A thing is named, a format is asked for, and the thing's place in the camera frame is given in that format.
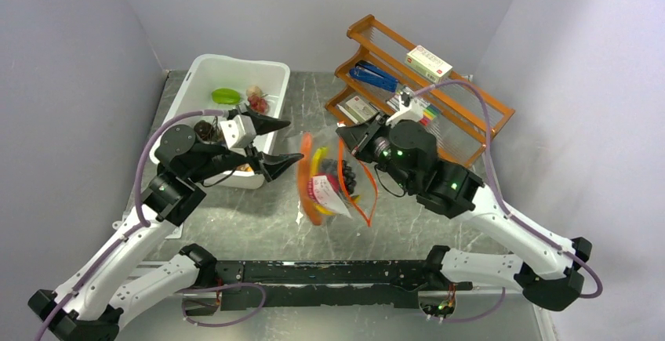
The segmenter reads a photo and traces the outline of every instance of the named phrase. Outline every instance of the green vegetable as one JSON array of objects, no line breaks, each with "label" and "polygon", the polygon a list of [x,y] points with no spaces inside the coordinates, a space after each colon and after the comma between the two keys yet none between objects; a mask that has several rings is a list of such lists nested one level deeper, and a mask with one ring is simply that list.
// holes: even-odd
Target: green vegetable
[{"label": "green vegetable", "polygon": [[219,88],[213,92],[213,102],[219,104],[240,103],[240,93],[229,88]]}]

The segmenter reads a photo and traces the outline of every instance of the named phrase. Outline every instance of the black cable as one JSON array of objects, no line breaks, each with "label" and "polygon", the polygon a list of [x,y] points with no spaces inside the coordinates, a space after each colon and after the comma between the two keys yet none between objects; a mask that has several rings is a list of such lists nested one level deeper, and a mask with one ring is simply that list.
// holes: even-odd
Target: black cable
[{"label": "black cable", "polygon": [[396,198],[403,198],[404,195],[406,195],[406,190],[404,188],[402,188],[404,193],[403,194],[396,194],[395,192],[387,189],[386,186],[384,186],[383,182],[381,181],[381,177],[379,176],[379,169],[377,169],[377,167],[379,167],[379,165],[374,165],[374,172],[376,172],[376,179],[379,181],[379,184],[381,185],[381,187],[383,187],[384,190],[386,190],[387,193],[392,194]]},{"label": "black cable", "polygon": [[217,180],[217,181],[216,181],[215,183],[213,183],[213,184],[207,184],[207,185],[206,185],[206,184],[204,184],[203,182],[201,182],[201,187],[203,187],[203,188],[210,188],[210,187],[212,187],[212,186],[216,186],[217,184],[222,183],[224,180],[227,180],[228,178],[230,178],[231,175],[233,175],[234,172],[235,172],[235,169],[231,170],[231,172],[229,172],[224,178],[222,178],[222,179],[220,179],[220,180]]}]

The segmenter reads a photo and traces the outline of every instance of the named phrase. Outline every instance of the wooden rack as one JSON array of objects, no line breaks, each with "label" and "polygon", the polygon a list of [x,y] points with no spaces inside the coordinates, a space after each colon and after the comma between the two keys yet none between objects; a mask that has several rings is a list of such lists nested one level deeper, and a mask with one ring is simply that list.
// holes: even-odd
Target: wooden rack
[{"label": "wooden rack", "polygon": [[[429,80],[402,63],[406,53],[416,45],[379,22],[373,15],[370,14],[351,25],[347,37],[358,42],[360,47],[335,71],[335,75],[347,84],[346,88],[325,104],[326,110],[338,120],[348,125],[354,124],[336,106],[358,94],[381,111],[387,114],[394,113],[387,104],[393,93],[356,81],[349,75],[349,70],[360,60],[376,65],[398,79],[402,85],[413,90],[430,84]],[[455,71],[451,72],[449,77],[464,80]],[[494,138],[514,114],[514,110],[482,90],[481,94],[489,106],[492,138]],[[439,156],[470,167],[485,150],[485,121],[478,99],[466,87],[460,85],[434,89],[424,99],[441,112],[441,115],[426,126],[426,129],[437,137]]]}]

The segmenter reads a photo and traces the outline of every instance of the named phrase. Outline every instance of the white label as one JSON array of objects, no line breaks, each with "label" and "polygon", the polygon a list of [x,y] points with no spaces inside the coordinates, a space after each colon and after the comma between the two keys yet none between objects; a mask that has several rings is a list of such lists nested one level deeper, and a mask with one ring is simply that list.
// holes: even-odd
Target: white label
[{"label": "white label", "polygon": [[340,196],[335,192],[335,189],[332,184],[330,184],[327,177],[323,175],[314,176],[311,178],[311,183],[312,194],[317,203],[332,212],[344,214],[351,218],[349,209],[347,209],[344,201],[342,201]]}]

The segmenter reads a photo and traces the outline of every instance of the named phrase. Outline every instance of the table surface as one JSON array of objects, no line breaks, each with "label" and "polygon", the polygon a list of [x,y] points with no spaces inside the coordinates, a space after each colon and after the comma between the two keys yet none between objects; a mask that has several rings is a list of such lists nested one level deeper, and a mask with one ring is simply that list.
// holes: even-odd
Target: table surface
[{"label": "table surface", "polygon": [[[172,71],[165,84],[151,132],[164,121],[186,71]],[[287,150],[289,137],[335,125],[325,102],[343,89],[330,73],[292,72],[282,118],[292,124],[281,130],[273,153]],[[481,160],[472,168],[485,178]],[[148,162],[143,185],[154,176]],[[506,253],[488,236],[434,214],[415,198],[395,198],[380,188],[372,226],[358,217],[331,217],[320,227],[307,217],[298,220],[299,202],[293,171],[256,190],[215,186],[189,216],[180,239],[164,240],[148,260],[166,261],[180,248],[197,243],[217,259],[424,259],[433,245],[467,252]],[[129,199],[128,209],[133,199]]]}]

